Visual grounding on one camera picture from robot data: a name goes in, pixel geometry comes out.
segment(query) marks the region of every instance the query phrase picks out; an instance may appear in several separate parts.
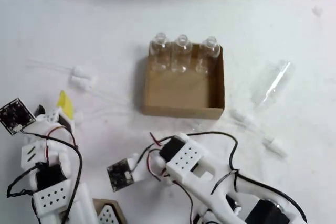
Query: small cardboard piece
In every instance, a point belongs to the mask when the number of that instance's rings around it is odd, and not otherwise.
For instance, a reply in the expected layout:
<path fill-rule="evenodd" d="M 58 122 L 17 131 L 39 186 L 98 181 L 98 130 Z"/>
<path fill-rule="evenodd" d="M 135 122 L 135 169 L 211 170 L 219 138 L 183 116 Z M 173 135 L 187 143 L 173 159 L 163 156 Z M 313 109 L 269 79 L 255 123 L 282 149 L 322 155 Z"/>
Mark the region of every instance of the small cardboard piece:
<path fill-rule="evenodd" d="M 105 205 L 113 206 L 114 209 L 116 210 L 116 215 L 118 215 L 119 219 L 121 220 L 120 224 L 127 224 L 126 218 L 125 218 L 124 214 L 122 213 L 118 202 L 116 202 L 115 200 L 93 199 L 93 204 L 95 206 L 97 215 L 100 214 L 100 212 L 103 210 L 103 207 Z"/>
<path fill-rule="evenodd" d="M 185 73 L 157 72 L 148 57 L 144 89 L 145 115 L 219 119 L 225 107 L 223 49 L 209 76 L 196 72 L 199 44 L 193 44 L 191 64 Z"/>

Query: perforated white block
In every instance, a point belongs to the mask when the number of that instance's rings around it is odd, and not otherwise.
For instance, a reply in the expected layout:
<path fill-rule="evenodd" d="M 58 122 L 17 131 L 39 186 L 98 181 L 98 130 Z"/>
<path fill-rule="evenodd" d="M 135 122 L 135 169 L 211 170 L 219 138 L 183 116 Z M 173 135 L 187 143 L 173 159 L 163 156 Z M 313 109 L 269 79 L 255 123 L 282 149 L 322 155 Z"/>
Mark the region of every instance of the perforated white block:
<path fill-rule="evenodd" d="M 119 224 L 116 213 L 109 205 L 105 205 L 98 216 L 100 224 Z"/>
<path fill-rule="evenodd" d="M 66 206 L 71 197 L 71 180 L 67 179 L 33 194 L 38 216 Z"/>
<path fill-rule="evenodd" d="M 167 171 L 172 177 L 183 182 L 184 177 L 204 156 L 204 149 L 195 141 L 187 141 L 180 151 L 167 163 Z"/>

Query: plastic bottle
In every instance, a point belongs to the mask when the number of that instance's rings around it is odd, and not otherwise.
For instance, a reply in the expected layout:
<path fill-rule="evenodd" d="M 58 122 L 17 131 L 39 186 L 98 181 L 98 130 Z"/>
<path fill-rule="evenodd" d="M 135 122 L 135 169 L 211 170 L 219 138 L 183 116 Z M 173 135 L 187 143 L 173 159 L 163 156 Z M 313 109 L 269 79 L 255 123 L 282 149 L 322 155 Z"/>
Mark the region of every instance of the plastic bottle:
<path fill-rule="evenodd" d="M 210 74 L 217 64 L 220 46 L 215 37 L 210 36 L 200 44 L 197 57 L 196 71 L 201 74 Z"/>
<path fill-rule="evenodd" d="M 154 71 L 164 71 L 169 68 L 171 43 L 165 33 L 158 33 L 150 42 L 151 68 Z"/>
<path fill-rule="evenodd" d="M 184 34 L 179 35 L 172 45 L 172 71 L 185 72 L 191 59 L 193 45 Z"/>
<path fill-rule="evenodd" d="M 285 87 L 293 75 L 295 67 L 292 62 L 281 60 L 262 73 L 251 94 L 256 110 L 266 108 L 276 100 L 276 96 Z"/>

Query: yellow tag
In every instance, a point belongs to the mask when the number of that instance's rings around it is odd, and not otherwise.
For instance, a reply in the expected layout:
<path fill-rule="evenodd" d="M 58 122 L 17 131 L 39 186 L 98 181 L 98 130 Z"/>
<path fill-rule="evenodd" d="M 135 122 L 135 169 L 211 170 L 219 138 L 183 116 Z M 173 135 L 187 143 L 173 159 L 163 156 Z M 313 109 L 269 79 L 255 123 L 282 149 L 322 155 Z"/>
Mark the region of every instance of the yellow tag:
<path fill-rule="evenodd" d="M 71 120 L 74 119 L 72 102 L 70 98 L 67 96 L 67 94 L 65 94 L 64 90 L 62 90 L 61 94 L 59 95 L 57 107 L 61 107 L 63 113 L 67 115 L 67 117 L 69 117 Z"/>

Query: electrical cable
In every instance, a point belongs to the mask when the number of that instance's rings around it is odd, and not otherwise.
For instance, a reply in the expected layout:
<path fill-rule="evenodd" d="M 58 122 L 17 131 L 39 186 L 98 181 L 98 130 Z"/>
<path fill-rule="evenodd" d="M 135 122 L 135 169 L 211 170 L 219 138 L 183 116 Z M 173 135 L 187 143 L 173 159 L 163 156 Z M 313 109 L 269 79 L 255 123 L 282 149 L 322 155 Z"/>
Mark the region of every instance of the electrical cable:
<path fill-rule="evenodd" d="M 191 207 L 190 207 L 190 215 L 189 215 L 189 223 L 190 224 L 193 224 L 193 208 L 194 208 L 194 202 L 193 202 L 193 199 L 191 198 L 190 194 L 188 193 L 188 191 L 183 187 L 181 186 L 177 181 L 173 181 L 174 184 L 177 184 L 182 190 L 184 190 L 184 192 L 188 195 L 188 198 L 190 200 L 190 203 L 191 203 Z"/>
<path fill-rule="evenodd" d="M 72 141 L 74 143 L 74 146 L 76 146 L 76 140 L 75 140 L 75 137 L 73 135 L 73 133 L 71 131 L 69 131 L 65 126 L 58 126 L 58 127 L 55 127 L 53 128 L 47 136 L 50 136 L 52 134 L 52 132 L 54 132 L 55 130 L 58 130 L 58 129 L 65 129 L 67 132 L 69 132 L 69 134 L 71 135 L 72 137 Z M 47 164 L 49 166 L 49 146 L 47 144 L 47 140 L 46 140 L 46 160 L 47 160 Z"/>
<path fill-rule="evenodd" d="M 54 137 L 51 137 L 51 136 L 44 136 L 44 135 L 40 135 L 40 134 L 36 134 L 36 133 L 25 132 L 23 130 L 21 130 L 21 132 L 23 134 L 33 135 L 33 136 L 36 136 L 36 137 L 40 137 L 42 139 L 53 140 L 55 142 L 64 144 L 64 145 L 68 146 L 69 148 L 73 149 L 77 153 L 77 155 L 78 155 L 78 158 L 79 158 L 78 174 L 77 174 L 75 186 L 73 187 L 74 189 L 73 189 L 70 201 L 69 201 L 68 208 L 67 208 L 67 210 L 66 210 L 66 212 L 65 212 L 65 214 L 63 216 L 62 223 L 61 223 L 61 224 L 65 224 L 66 221 L 67 221 L 67 219 L 68 219 L 68 216 L 69 216 L 69 213 L 70 213 L 70 210 L 71 210 L 71 206 L 74 203 L 75 195 L 76 195 L 76 192 L 77 192 L 77 189 L 78 189 L 78 186 L 79 186 L 80 176 L 81 176 L 82 168 L 83 168 L 83 159 L 82 159 L 82 155 L 80 154 L 80 152 L 78 150 L 78 146 L 77 145 L 72 146 L 71 144 L 69 144 L 69 143 L 67 143 L 67 142 L 65 142 L 63 140 L 60 140 L 58 138 L 54 138 Z"/>
<path fill-rule="evenodd" d="M 37 211 L 36 211 L 36 207 L 35 207 L 35 204 L 34 204 L 34 198 L 31 198 L 31 203 L 32 203 L 32 209 L 34 211 L 34 214 L 37 218 L 37 221 L 38 221 L 38 224 L 41 224 L 41 220 L 40 218 L 37 216 Z"/>
<path fill-rule="evenodd" d="M 163 142 L 163 141 L 166 141 L 166 140 L 168 140 L 168 139 L 171 139 L 172 137 L 173 137 L 173 136 L 167 136 L 167 137 L 164 137 L 164 138 L 158 140 L 158 142 L 161 143 L 161 142 Z M 141 153 L 141 155 L 139 156 L 139 158 L 138 158 L 138 160 L 137 160 L 137 162 L 136 162 L 136 164 L 135 164 L 135 167 L 131 170 L 131 173 L 135 171 L 135 169 L 137 168 L 138 164 L 139 164 L 140 161 L 142 160 L 143 156 L 146 154 L 146 152 L 147 152 L 147 151 L 148 151 L 154 144 L 155 144 L 155 143 L 148 145 L 148 146 L 143 150 L 143 152 Z"/>
<path fill-rule="evenodd" d="M 150 132 L 149 134 L 157 146 L 162 146 L 162 144 L 155 138 L 152 132 Z"/>
<path fill-rule="evenodd" d="M 219 186 L 219 185 L 220 185 L 220 184 L 221 184 L 221 183 L 222 183 L 228 176 L 230 176 L 230 175 L 233 174 L 233 173 L 237 173 L 238 171 L 239 171 L 239 170 L 237 170 L 237 169 L 232 170 L 231 172 L 225 174 L 222 178 L 220 178 L 220 179 L 216 182 L 216 184 L 215 184 L 214 188 L 212 189 L 210 195 L 214 194 L 216 188 L 217 188 L 217 187 L 218 187 L 218 186 Z"/>
<path fill-rule="evenodd" d="M 148 151 L 148 153 L 147 153 L 147 170 L 148 170 L 148 172 L 149 172 L 150 174 L 152 174 L 152 176 L 153 176 L 154 178 L 156 178 L 158 181 L 161 181 L 161 180 L 159 179 L 158 175 L 156 175 L 155 173 L 152 172 L 152 170 L 151 170 L 151 166 L 150 166 L 150 164 L 149 164 L 150 154 L 151 154 L 151 152 L 153 152 L 153 151 L 160 151 L 160 149 L 151 149 L 150 151 Z"/>
<path fill-rule="evenodd" d="M 235 145 L 234 145 L 234 147 L 233 147 L 233 149 L 232 149 L 232 151 L 231 151 L 231 153 L 230 153 L 230 157 L 229 157 L 229 166 L 230 166 L 230 169 L 231 169 L 231 170 L 236 170 L 236 169 L 233 167 L 233 157 L 234 157 L 234 154 L 235 154 L 235 152 L 236 152 L 236 150 L 237 150 L 237 147 L 238 147 L 238 140 L 237 140 L 234 136 L 232 136 L 231 134 L 228 134 L 228 133 L 225 133 L 225 132 L 220 132 L 220 131 L 198 132 L 198 133 L 190 133 L 190 134 L 187 134 L 187 135 L 188 135 L 188 136 L 199 136 L 199 135 L 206 135 L 206 134 L 219 134 L 219 135 L 228 136 L 228 137 L 230 137 L 230 138 L 235 142 Z M 164 137 L 164 138 L 158 140 L 158 142 L 161 143 L 161 142 L 163 142 L 163 141 L 165 141 L 165 140 L 171 139 L 172 137 L 173 137 L 173 136 L 167 136 L 167 137 Z M 138 161 L 137 161 L 137 163 L 136 163 L 135 168 L 133 169 L 133 171 L 136 169 L 138 163 L 141 161 L 141 159 L 143 158 L 143 156 L 144 156 L 144 154 L 146 153 L 146 151 L 148 151 L 153 145 L 154 145 L 154 144 L 151 144 L 151 145 L 147 146 L 147 148 L 143 151 L 143 153 L 140 155 L 140 157 L 139 157 L 139 159 L 138 159 Z M 237 172 L 235 173 L 235 180 L 234 180 L 234 188 L 235 188 L 235 191 L 237 191 L 237 178 L 241 178 L 242 180 L 245 180 L 245 181 L 247 181 L 247 182 L 249 182 L 249 183 L 252 183 L 252 184 L 255 184 L 255 185 L 257 185 L 257 186 L 260 186 L 260 187 L 262 187 L 262 188 L 264 188 L 264 189 L 267 189 L 267 190 L 269 190 L 269 191 L 271 191 L 271 192 L 273 192 L 273 193 L 275 193 L 275 194 L 277 194 L 277 195 L 283 197 L 284 199 L 286 199 L 287 201 L 289 201 L 289 202 L 290 202 L 290 203 L 291 203 L 291 204 L 292 204 L 292 205 L 299 211 L 299 213 L 301 214 L 303 220 L 305 221 L 305 223 L 307 223 L 307 217 L 306 217 L 304 211 L 302 210 L 302 208 L 299 206 L 299 204 L 297 204 L 297 203 L 296 203 L 291 197 L 289 197 L 287 194 L 285 194 L 285 193 L 283 193 L 283 192 L 281 192 L 281 191 L 279 191 L 279 190 L 277 190 L 277 189 L 275 189 L 275 188 L 273 188 L 273 187 L 271 187 L 271 186 L 265 185 L 265 184 L 263 184 L 263 183 L 260 183 L 260 182 L 258 182 L 258 181 L 255 181 L 255 180 L 253 180 L 253 179 L 250 179 L 250 178 L 248 178 L 248 177 L 246 177 L 246 176 L 244 176 L 244 175 L 241 175 L 241 174 L 239 173 L 239 171 L 237 171 Z"/>
<path fill-rule="evenodd" d="M 45 165 L 45 163 L 38 162 L 36 163 L 32 168 L 28 169 L 27 171 L 23 172 L 21 175 L 19 175 L 9 186 L 7 189 L 7 198 L 11 197 L 18 197 L 22 195 L 33 195 L 34 191 L 22 189 L 19 193 L 11 193 L 13 186 L 15 186 L 16 183 L 18 183 L 21 179 L 23 179 L 26 175 L 28 175 L 31 171 L 42 168 Z"/>

